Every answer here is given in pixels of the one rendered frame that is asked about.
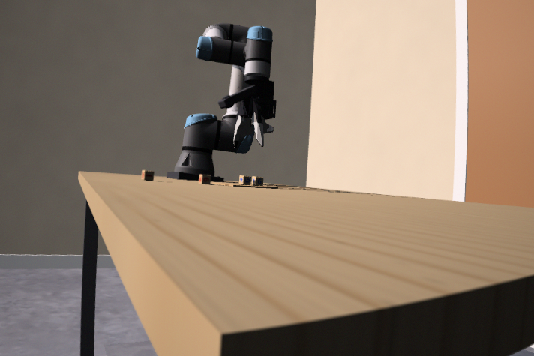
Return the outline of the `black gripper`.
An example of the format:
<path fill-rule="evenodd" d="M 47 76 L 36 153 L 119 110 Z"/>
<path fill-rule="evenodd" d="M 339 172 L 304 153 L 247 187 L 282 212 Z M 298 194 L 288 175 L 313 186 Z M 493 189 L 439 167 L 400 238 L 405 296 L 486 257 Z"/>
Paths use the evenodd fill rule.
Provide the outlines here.
<path fill-rule="evenodd" d="M 254 132 L 254 129 L 250 126 L 251 121 L 255 127 L 256 140 L 263 147 L 264 133 L 272 133 L 274 131 L 273 126 L 267 124 L 265 120 L 275 118 L 275 82 L 269 81 L 269 78 L 264 76 L 246 76 L 244 82 L 250 86 L 255 85 L 258 93 L 241 102 L 235 121 L 234 148 L 237 148 L 240 136 L 251 135 Z"/>

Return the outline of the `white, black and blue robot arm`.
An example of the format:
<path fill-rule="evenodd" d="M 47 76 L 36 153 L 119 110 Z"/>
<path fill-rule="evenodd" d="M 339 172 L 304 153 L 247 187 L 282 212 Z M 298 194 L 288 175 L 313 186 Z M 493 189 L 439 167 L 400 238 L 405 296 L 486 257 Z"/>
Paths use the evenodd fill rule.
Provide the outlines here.
<path fill-rule="evenodd" d="M 270 28 L 249 28 L 229 23 L 210 25 L 199 37 L 196 51 L 198 59 L 232 65 L 229 95 L 218 101 L 221 109 L 227 108 L 227 114 L 222 121 L 211 114 L 187 117 L 181 156 L 175 165 L 175 172 L 215 176 L 213 150 L 242 154 L 249 152 L 255 127 L 251 121 L 253 133 L 240 136 L 237 148 L 234 148 L 236 116 L 241 102 L 258 93 L 255 85 L 245 83 L 245 77 L 270 78 L 272 42 Z"/>

